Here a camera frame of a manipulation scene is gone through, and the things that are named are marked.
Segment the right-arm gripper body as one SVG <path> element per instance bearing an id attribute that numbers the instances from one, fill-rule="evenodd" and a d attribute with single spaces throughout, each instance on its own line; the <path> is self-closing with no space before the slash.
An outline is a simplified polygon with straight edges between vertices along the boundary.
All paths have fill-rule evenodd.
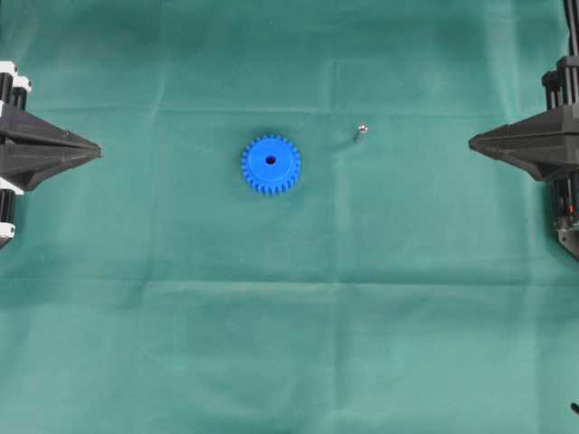
<path id="1" fill-rule="evenodd" d="M 542 78 L 546 107 L 555 109 L 578 101 L 578 56 L 561 58 L 555 71 Z M 559 244 L 578 259 L 578 169 L 553 181 L 550 185 L 555 213 L 554 226 Z"/>

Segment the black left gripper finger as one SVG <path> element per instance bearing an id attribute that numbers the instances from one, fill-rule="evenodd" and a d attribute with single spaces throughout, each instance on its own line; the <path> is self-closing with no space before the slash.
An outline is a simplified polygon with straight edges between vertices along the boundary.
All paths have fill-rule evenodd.
<path id="1" fill-rule="evenodd" d="M 96 151 L 99 145 L 70 130 L 38 118 L 15 106 L 1 107 L 1 135 L 19 145 L 70 147 L 74 150 Z"/>
<path id="2" fill-rule="evenodd" d="M 35 189 L 43 181 L 101 158 L 101 151 L 82 152 L 68 149 L 59 156 L 42 158 L 4 157 L 1 177 L 20 189 Z"/>

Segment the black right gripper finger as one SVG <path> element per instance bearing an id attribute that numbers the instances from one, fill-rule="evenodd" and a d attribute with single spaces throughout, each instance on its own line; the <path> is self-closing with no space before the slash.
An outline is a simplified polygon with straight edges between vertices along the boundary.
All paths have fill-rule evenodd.
<path id="1" fill-rule="evenodd" d="M 550 146 L 578 135 L 578 107 L 559 106 L 513 124 L 497 127 L 469 140 L 477 151 L 511 150 Z"/>
<path id="2" fill-rule="evenodd" d="M 550 182 L 562 179 L 578 169 L 577 163 L 537 156 L 533 150 L 506 150 L 482 144 L 469 145 L 469 148 L 486 157 L 512 165 L 528 173 L 535 181 Z"/>

